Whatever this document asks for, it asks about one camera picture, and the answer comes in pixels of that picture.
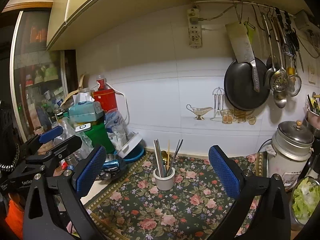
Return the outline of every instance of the screw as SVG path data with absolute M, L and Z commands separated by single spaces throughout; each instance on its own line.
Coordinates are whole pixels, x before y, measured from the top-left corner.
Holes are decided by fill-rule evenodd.
M 71 173 L 72 173 L 71 170 L 65 170 L 65 171 L 63 172 L 63 175 L 67 177 L 67 176 L 70 176 Z
M 40 173 L 37 173 L 36 175 L 35 175 L 35 179 L 40 179 L 41 178 L 41 174 Z
M 276 179 L 276 180 L 281 180 L 281 176 L 277 173 L 273 174 L 273 177 Z
M 250 171 L 250 170 L 244 170 L 244 171 L 243 171 L 243 174 L 244 174 L 245 176 L 247 176 L 247 177 L 250 177 L 250 176 L 252 176 L 252 171 Z

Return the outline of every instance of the strainer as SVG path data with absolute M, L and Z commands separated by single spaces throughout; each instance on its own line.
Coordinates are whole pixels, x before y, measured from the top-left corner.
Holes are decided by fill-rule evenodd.
M 275 38 L 276 38 L 278 50 L 279 50 L 279 55 L 280 55 L 280 69 L 272 75 L 272 77 L 270 79 L 270 87 L 273 91 L 280 93 L 280 92 L 283 92 L 287 89 L 288 75 L 283 67 L 280 40 L 279 40 L 278 34 L 276 32 L 275 24 L 274 24 L 272 18 L 270 19 L 270 23 L 272 25 L 272 29 L 275 34 Z

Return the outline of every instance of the cleaver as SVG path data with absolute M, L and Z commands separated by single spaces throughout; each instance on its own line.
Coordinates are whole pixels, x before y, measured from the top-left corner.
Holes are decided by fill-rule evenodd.
M 227 33 L 236 55 L 238 63 L 249 63 L 252 67 L 253 89 L 256 92 L 260 91 L 259 77 L 254 59 L 251 44 L 247 35 L 247 28 L 243 23 L 234 22 L 226 24 Z

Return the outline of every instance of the gravy boat illustration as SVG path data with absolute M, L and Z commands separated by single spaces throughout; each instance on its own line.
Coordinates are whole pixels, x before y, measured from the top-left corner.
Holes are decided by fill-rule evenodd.
M 204 120 L 202 116 L 207 112 L 211 111 L 213 108 L 212 107 L 196 108 L 187 104 L 186 109 L 188 109 L 189 111 L 193 112 L 196 115 L 195 117 L 196 120 Z

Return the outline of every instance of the tissue box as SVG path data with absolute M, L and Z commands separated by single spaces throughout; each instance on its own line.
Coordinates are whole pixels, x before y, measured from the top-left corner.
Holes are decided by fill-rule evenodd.
M 70 119 L 74 122 L 94 122 L 103 116 L 99 102 L 79 102 L 69 108 Z

